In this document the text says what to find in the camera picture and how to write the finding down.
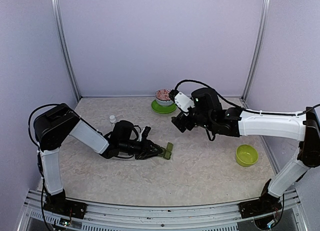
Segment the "small white pill bottle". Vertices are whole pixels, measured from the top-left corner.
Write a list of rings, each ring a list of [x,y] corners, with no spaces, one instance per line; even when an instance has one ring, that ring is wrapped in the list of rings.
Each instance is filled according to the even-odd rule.
[[[116,116],[115,115],[110,115],[109,116],[109,122],[110,122],[111,126],[114,127],[116,122],[117,122]]]

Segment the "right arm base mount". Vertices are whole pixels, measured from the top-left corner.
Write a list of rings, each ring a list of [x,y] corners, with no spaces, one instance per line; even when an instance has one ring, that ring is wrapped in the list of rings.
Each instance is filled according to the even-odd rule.
[[[283,207],[279,197],[274,197],[268,193],[264,193],[254,200],[240,202],[238,206],[242,219],[272,213],[281,210]]]

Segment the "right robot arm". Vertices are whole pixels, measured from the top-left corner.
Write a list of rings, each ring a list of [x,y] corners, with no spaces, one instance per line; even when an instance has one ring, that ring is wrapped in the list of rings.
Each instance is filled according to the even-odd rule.
[[[201,127],[210,141],[214,141],[216,135],[222,135],[237,138],[267,136],[299,142],[290,161],[265,184],[262,197],[255,203],[260,213],[268,212],[275,205],[275,199],[308,170],[320,165],[320,122],[314,107],[281,113],[246,109],[232,103],[230,108],[224,109],[220,102],[224,97],[207,84],[194,90],[191,96],[177,88],[168,96],[180,110],[171,121],[181,133]]]

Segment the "green pill organizer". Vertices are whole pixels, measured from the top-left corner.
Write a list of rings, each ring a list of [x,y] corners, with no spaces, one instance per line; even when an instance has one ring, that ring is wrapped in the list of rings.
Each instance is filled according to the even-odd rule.
[[[170,160],[172,156],[173,147],[174,145],[171,142],[168,142],[166,148],[162,147],[162,153],[159,156],[166,160]]]

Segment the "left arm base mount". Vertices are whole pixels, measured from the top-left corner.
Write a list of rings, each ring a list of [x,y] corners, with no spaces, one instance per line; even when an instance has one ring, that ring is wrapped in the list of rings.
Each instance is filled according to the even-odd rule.
[[[87,210],[87,204],[64,197],[50,196],[46,198],[43,209],[69,218],[83,219]]]

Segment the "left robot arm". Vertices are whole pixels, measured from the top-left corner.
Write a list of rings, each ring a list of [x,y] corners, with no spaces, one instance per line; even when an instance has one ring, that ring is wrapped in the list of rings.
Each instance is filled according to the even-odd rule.
[[[70,209],[61,178],[60,151],[74,141],[104,159],[147,160],[161,156],[164,148],[148,138],[151,127],[127,120],[115,122],[103,134],[66,103],[50,103],[34,109],[27,121],[28,135],[37,148],[38,168],[49,203],[63,214]]]

